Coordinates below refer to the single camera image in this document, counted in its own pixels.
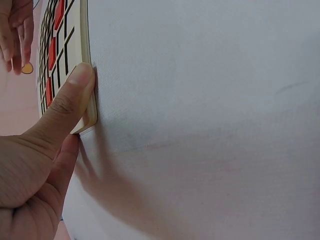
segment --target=skin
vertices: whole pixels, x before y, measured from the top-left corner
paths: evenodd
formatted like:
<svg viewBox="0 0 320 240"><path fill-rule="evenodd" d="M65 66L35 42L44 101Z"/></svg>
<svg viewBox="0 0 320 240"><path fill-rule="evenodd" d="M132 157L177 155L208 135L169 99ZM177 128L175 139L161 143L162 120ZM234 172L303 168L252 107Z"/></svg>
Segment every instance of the skin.
<svg viewBox="0 0 320 240"><path fill-rule="evenodd" d="M0 52L8 71L19 74L22 59L30 60L33 30L32 0L0 0ZM78 137L69 133L94 86L92 67L79 64L31 129L0 136L1 240L54 238L78 156Z"/></svg>

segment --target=knuckle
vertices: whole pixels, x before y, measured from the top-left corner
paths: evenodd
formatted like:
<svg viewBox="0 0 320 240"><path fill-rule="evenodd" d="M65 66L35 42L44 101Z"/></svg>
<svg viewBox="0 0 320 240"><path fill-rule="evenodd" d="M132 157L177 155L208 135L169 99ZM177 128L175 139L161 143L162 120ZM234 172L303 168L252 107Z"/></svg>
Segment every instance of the knuckle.
<svg viewBox="0 0 320 240"><path fill-rule="evenodd" d="M57 152L54 142L41 127L33 128L31 132L25 132L18 138L21 140L21 144L31 147L33 150L44 154L51 160L53 160Z"/></svg>
<svg viewBox="0 0 320 240"><path fill-rule="evenodd" d="M51 109L62 115L69 115L74 112L75 106L73 101L67 96L56 96Z"/></svg>
<svg viewBox="0 0 320 240"><path fill-rule="evenodd" d="M1 40L6 42L8 40L8 37L6 35L1 35Z"/></svg>

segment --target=white wall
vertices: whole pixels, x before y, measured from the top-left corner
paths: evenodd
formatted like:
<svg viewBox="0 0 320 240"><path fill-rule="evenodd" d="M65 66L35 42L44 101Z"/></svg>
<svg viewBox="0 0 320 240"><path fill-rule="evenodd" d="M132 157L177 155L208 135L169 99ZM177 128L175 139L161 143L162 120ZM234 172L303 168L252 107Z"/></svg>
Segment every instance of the white wall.
<svg viewBox="0 0 320 240"><path fill-rule="evenodd" d="M88 1L78 240L315 240L320 1Z"/></svg>

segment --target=fingertip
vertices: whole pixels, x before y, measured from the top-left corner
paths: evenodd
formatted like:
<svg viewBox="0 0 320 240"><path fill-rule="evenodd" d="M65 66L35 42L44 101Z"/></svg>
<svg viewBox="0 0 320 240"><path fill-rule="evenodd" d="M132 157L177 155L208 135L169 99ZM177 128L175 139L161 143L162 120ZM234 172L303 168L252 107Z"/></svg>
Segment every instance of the fingertip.
<svg viewBox="0 0 320 240"><path fill-rule="evenodd" d="M67 82L84 88L91 81L93 73L94 70L90 64L81 62L74 68Z"/></svg>
<svg viewBox="0 0 320 240"><path fill-rule="evenodd" d="M74 134L69 134L62 143L61 152L68 152L78 156L79 137Z"/></svg>
<svg viewBox="0 0 320 240"><path fill-rule="evenodd" d="M13 62L13 72L15 75L20 75L22 71L22 65L21 65L21 60L15 60Z"/></svg>

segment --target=game piece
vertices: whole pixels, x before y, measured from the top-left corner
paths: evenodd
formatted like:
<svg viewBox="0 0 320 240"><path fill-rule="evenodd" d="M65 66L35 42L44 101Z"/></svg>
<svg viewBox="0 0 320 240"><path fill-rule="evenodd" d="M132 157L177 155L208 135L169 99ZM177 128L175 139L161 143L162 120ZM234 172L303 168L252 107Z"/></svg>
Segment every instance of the game piece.
<svg viewBox="0 0 320 240"><path fill-rule="evenodd" d="M79 63L91 63L87 0L49 0L41 20L37 53L37 94L42 116ZM76 127L77 134L97 122L95 94Z"/></svg>

